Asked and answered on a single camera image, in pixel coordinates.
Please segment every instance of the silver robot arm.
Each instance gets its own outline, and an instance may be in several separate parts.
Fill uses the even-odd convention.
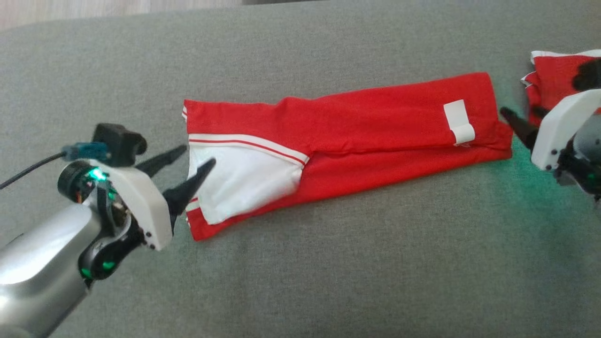
[[[101,229],[74,204],[0,250],[0,337],[46,337],[85,298],[78,260]]]
[[[99,124],[95,144],[66,152],[58,190],[74,202],[0,249],[0,337],[47,337],[134,249],[160,251],[175,219],[215,166],[211,159],[179,186],[159,192],[151,176],[173,163],[180,146],[133,166],[145,140],[116,124]],[[89,149],[106,149],[106,153]]]

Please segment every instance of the gray couch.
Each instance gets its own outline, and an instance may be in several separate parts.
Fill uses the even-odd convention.
[[[325,1],[86,19],[0,34],[1,179],[96,123],[186,141],[184,98],[277,102],[489,72],[522,110],[534,49],[599,48],[601,2]],[[0,245],[67,205],[63,164],[0,193]],[[160,173],[165,189],[187,161]],[[599,337],[601,219],[509,161],[279,210],[137,250],[56,337]]]

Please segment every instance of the red cloth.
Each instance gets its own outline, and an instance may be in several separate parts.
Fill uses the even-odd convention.
[[[542,107],[550,111],[564,97],[578,93],[572,82],[583,63],[601,57],[601,50],[566,55],[553,52],[534,51],[531,61],[535,71],[526,75],[522,81],[526,84],[530,112],[530,123],[540,126],[541,118],[533,110]]]
[[[463,100],[475,139],[455,146],[444,105]],[[188,211],[195,240],[281,207],[353,194],[511,157],[513,132],[498,120],[486,73],[373,88],[276,105],[185,101],[188,134],[244,134],[308,155],[298,190],[251,213],[209,225]]]

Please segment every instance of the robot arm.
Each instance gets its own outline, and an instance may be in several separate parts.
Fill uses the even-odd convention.
[[[578,184],[601,199],[601,89],[565,97],[543,118],[540,128],[508,108],[501,114],[532,152],[532,163],[552,171],[562,185]]]
[[[116,124],[100,124],[96,160],[72,162],[58,189],[75,202],[0,250],[0,337],[46,337],[135,248],[160,251],[176,217],[215,160],[181,185],[159,192],[150,177],[185,150],[180,146],[133,167],[146,142]]]

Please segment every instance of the black cable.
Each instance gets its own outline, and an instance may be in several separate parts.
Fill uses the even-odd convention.
[[[3,182],[2,184],[0,184],[0,190],[6,188],[7,186],[13,184],[16,180],[20,179],[21,177],[29,174],[30,172],[38,169],[39,167],[41,167],[44,164],[48,164],[56,159],[59,159],[63,156],[65,156],[67,153],[66,152],[60,152],[58,154],[54,154],[48,158],[45,158],[43,160],[41,160],[40,162],[30,166],[29,168],[21,171],[20,173],[16,174],[15,176],[9,178],[8,180],[6,180],[5,182]]]

